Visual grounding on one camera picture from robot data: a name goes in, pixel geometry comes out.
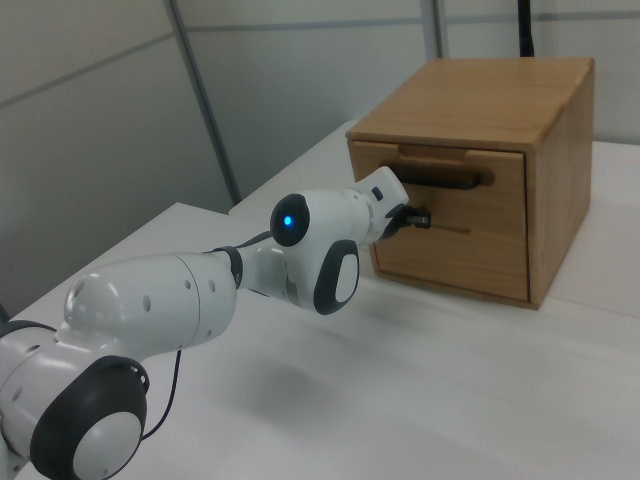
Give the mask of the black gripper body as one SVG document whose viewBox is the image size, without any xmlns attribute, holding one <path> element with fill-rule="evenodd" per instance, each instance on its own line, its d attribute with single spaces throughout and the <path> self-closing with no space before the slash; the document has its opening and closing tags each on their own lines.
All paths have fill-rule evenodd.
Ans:
<svg viewBox="0 0 640 480">
<path fill-rule="evenodd" d="M 408 205 L 399 204 L 386 214 L 389 220 L 380 240 L 385 240 L 394 236 L 399 229 L 410 225 L 409 217 L 413 215 L 413 208 Z"/>
</svg>

